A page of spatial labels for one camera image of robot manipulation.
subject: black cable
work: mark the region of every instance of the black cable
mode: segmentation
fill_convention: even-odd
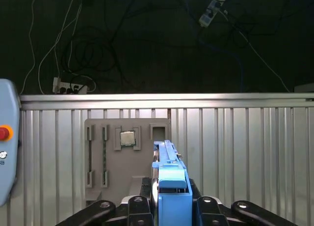
[[[151,6],[151,7],[143,7],[139,10],[130,12],[126,19],[130,19],[133,17],[136,17],[138,15],[142,15],[145,13],[150,13],[150,12],[154,12],[154,11],[160,11],[160,10],[176,10],[176,9],[181,9],[181,6],[163,6],[163,7],[157,7],[157,6]]]
[[[115,38],[116,38],[116,36],[117,36],[117,34],[118,34],[118,32],[119,32],[119,30],[120,30],[120,28],[121,28],[123,22],[124,22],[124,20],[125,20],[127,14],[129,13],[131,7],[133,6],[134,2],[135,2],[135,0],[131,0],[131,1],[130,1],[130,3],[129,3],[129,5],[128,5],[127,9],[125,10],[125,12],[124,12],[124,14],[123,14],[123,16],[122,16],[122,18],[121,18],[121,20],[120,20],[120,22],[119,22],[117,28],[116,28],[116,30],[115,30],[114,33],[113,33],[112,38],[111,38],[110,41],[109,41],[110,44],[112,44],[112,43],[114,42],[114,40],[115,40]]]

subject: electrical outlet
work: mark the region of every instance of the electrical outlet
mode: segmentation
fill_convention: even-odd
[[[88,87],[85,85],[65,83],[62,82],[60,78],[56,77],[53,79],[52,91],[54,94],[72,94],[72,90],[74,94],[87,94]]]
[[[219,9],[223,5],[225,0],[212,0],[208,7],[206,8],[206,12],[199,19],[199,23],[201,27],[208,27],[210,23],[213,21],[215,16],[217,15]]]

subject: light blue panel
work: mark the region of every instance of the light blue panel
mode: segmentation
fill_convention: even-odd
[[[153,162],[158,168],[158,184],[160,189],[185,189],[186,181],[183,166],[177,158],[177,151],[169,140],[155,142],[154,149],[159,147],[159,162]]]
[[[186,170],[184,172],[188,193],[159,193],[158,195],[159,226],[192,225],[192,189]]]
[[[20,102],[11,81],[0,79],[0,98],[0,126],[8,125],[14,133],[9,141],[0,141],[0,152],[7,153],[5,159],[0,159],[0,206],[3,206],[16,177],[19,138]]]

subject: orange button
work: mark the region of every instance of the orange button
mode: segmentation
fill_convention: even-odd
[[[0,127],[0,141],[7,140],[10,137],[10,131],[5,127]]]

